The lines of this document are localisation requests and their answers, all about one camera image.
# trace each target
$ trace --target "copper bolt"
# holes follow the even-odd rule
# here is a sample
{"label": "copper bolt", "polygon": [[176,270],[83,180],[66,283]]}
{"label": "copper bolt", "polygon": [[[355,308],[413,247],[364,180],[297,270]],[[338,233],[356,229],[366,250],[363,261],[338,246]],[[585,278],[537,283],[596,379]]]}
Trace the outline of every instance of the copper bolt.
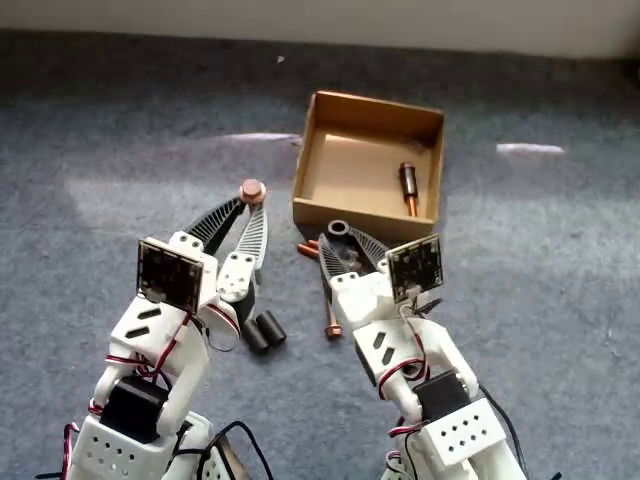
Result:
{"label": "copper bolt", "polygon": [[298,244],[298,252],[303,254],[305,257],[313,258],[314,260],[318,260],[320,256],[317,249],[310,247],[309,245],[305,245],[304,243]]}
{"label": "copper bolt", "polygon": [[416,197],[407,197],[407,206],[409,207],[409,215],[417,217],[418,210],[416,209]]}
{"label": "copper bolt", "polygon": [[335,340],[342,336],[342,325],[336,320],[336,316],[331,310],[331,305],[329,305],[329,300],[325,300],[324,304],[327,309],[327,327],[324,329],[324,333],[329,340]]}
{"label": "copper bolt", "polygon": [[260,180],[248,178],[240,186],[240,200],[249,205],[258,205],[267,196],[267,187]]}

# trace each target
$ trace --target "white wall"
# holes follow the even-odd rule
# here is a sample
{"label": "white wall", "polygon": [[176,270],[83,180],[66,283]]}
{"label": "white wall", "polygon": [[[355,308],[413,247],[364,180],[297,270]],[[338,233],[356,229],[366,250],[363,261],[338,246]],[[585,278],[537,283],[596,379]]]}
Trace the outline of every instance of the white wall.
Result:
{"label": "white wall", "polygon": [[0,28],[623,57],[640,0],[0,0]]}

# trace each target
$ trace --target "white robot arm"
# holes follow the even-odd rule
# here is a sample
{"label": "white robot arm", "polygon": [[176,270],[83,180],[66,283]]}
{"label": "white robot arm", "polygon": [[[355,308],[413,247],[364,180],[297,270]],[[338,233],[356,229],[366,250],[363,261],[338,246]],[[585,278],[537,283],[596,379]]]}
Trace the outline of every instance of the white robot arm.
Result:
{"label": "white robot arm", "polygon": [[[210,362],[210,336],[239,338],[253,315],[267,219],[259,202],[235,198],[163,243],[140,242],[138,294],[111,332],[107,367],[73,451],[65,440],[63,480],[191,480],[234,478],[213,429],[189,412]],[[249,222],[220,272],[213,256],[234,220],[250,205]]]}
{"label": "white robot arm", "polygon": [[[327,239],[321,236],[319,244],[321,263],[335,267]],[[400,294],[391,280],[394,265],[398,278],[400,267],[420,270],[411,265],[426,258],[424,248],[433,249],[427,253],[437,254],[439,266],[434,237],[388,252],[373,273],[345,272],[329,281],[336,317],[351,329],[369,379],[408,424],[389,432],[398,453],[387,459],[383,479],[526,480],[491,405],[478,395],[469,364],[447,330],[419,314],[417,301],[427,293],[418,297],[423,289],[418,285],[412,291],[413,284],[400,288]],[[427,270],[418,273],[424,276]]]}

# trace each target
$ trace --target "gray carpet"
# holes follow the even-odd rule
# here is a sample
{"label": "gray carpet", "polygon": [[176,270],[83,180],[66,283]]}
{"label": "gray carpet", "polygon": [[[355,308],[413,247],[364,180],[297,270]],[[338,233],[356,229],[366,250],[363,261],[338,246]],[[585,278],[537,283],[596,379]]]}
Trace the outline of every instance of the gray carpet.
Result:
{"label": "gray carpet", "polygon": [[348,339],[323,338],[317,267],[294,251],[293,137],[236,136],[299,134],[320,88],[444,109],[435,319],[510,412],[532,479],[637,477],[640,91],[625,65],[19,33],[0,34],[0,59],[2,478],[59,468],[137,239],[167,238],[248,175],[271,189],[259,305],[289,339],[260,361],[216,355],[193,407],[244,419],[278,479],[378,477],[397,413]]}

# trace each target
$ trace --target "open cardboard box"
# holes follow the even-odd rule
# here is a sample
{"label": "open cardboard box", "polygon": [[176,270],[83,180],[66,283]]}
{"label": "open cardboard box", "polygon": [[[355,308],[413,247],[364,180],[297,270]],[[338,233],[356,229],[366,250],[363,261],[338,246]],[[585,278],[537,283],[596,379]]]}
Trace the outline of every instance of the open cardboard box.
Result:
{"label": "open cardboard box", "polygon": [[[438,220],[444,115],[334,92],[311,97],[293,187],[293,219],[325,230],[341,219],[376,238],[409,241]],[[418,206],[408,214],[398,169],[416,168]]]}

